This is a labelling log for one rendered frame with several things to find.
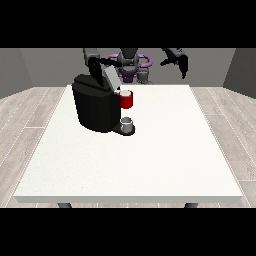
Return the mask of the small grey cup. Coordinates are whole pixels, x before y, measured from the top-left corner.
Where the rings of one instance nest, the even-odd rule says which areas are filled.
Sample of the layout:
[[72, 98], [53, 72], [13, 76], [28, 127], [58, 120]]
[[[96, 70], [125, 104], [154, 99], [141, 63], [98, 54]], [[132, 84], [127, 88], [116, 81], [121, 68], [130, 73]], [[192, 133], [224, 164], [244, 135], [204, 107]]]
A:
[[124, 133], [129, 133], [133, 129], [133, 121], [130, 117], [123, 117], [120, 120], [120, 124], [121, 124], [121, 131]]

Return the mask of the red pod holder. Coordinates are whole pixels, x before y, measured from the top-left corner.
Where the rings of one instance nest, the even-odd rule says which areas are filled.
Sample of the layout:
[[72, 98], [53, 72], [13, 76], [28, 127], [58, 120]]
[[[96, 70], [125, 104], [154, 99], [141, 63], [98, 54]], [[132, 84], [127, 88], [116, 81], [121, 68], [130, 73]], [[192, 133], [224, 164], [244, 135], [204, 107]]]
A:
[[122, 90], [119, 93], [120, 107], [129, 109], [133, 106], [133, 92], [130, 90]]

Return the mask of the black coffee machine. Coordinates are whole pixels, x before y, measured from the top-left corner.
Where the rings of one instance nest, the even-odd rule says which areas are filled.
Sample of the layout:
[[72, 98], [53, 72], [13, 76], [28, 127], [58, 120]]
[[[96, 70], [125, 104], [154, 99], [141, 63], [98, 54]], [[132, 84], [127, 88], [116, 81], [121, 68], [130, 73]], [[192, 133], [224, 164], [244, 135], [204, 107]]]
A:
[[103, 85], [100, 86], [91, 75], [80, 74], [74, 79], [72, 91], [82, 126], [94, 132], [116, 132], [123, 136], [135, 133], [134, 125], [127, 132], [124, 131], [120, 97], [111, 90], [106, 78], [103, 78]]

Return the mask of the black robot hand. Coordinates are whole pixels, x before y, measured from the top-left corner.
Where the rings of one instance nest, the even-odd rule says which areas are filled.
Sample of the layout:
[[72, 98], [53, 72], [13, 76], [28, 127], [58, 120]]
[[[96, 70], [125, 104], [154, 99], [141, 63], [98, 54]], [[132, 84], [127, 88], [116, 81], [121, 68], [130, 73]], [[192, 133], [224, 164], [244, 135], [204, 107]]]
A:
[[181, 71], [182, 78], [186, 77], [188, 72], [188, 56], [186, 54], [181, 56], [167, 56], [166, 58], [160, 63], [161, 66], [165, 66], [168, 64], [174, 64], [179, 66], [179, 70]]
[[114, 61], [111, 59], [106, 58], [96, 58], [96, 57], [90, 57], [88, 60], [88, 68], [90, 75], [98, 82], [98, 84], [103, 87], [103, 76], [102, 76], [102, 69], [101, 65], [107, 65], [107, 66], [115, 66], [120, 67], [121, 64], [118, 61]]

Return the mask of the pale grey machine lid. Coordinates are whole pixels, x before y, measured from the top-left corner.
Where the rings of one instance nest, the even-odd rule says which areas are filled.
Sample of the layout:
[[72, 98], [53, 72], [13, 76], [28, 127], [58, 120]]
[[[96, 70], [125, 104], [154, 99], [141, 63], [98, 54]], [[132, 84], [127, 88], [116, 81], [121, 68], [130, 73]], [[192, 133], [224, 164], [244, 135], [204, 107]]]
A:
[[105, 68], [103, 74], [113, 91], [116, 91], [121, 86], [121, 80], [113, 66]]

